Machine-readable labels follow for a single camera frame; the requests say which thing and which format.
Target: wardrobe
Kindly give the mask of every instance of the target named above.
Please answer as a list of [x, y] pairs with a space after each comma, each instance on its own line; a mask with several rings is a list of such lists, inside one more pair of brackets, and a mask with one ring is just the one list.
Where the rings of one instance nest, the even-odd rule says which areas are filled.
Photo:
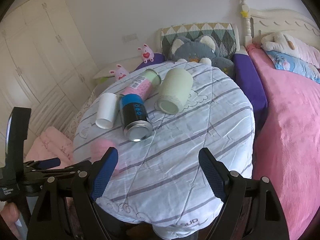
[[65, 0], [29, 0], [0, 23], [0, 166], [14, 106], [32, 109], [24, 154], [49, 126], [62, 133], [98, 72]]

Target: blue floral pillow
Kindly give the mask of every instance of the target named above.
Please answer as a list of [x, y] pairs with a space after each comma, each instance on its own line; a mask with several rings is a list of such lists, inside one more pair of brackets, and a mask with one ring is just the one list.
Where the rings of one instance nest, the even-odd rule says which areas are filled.
[[320, 84], [320, 73], [315, 66], [277, 51], [266, 51], [276, 69], [287, 70], [312, 79]]

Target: metal can bottom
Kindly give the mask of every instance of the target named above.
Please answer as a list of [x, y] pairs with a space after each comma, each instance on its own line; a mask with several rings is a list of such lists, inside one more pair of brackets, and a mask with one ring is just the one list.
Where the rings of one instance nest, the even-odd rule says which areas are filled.
[[123, 129], [124, 136], [132, 142], [140, 142], [147, 139], [152, 134], [152, 131], [152, 124], [147, 121], [135, 121], [129, 123]]

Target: white wall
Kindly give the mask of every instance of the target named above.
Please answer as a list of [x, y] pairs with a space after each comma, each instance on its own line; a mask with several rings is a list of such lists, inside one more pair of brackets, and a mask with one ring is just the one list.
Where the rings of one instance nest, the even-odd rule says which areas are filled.
[[[16, 0], [11, 9], [26, 0]], [[192, 22], [232, 22], [239, 26], [239, 0], [66, 0], [71, 15], [99, 68], [135, 57], [137, 47], [155, 47], [156, 30]], [[256, 9], [287, 8], [311, 18], [300, 0], [247, 0]], [[139, 41], [123, 44], [137, 33]]]

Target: bed frame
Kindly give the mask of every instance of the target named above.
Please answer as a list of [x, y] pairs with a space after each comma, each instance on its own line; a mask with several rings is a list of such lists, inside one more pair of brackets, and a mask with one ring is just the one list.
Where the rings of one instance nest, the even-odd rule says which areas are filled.
[[284, 31], [320, 50], [319, 28], [301, 13], [288, 9], [257, 10], [249, 8], [246, 0], [241, 0], [241, 9], [248, 12], [242, 18], [245, 47], [260, 43], [270, 33]]

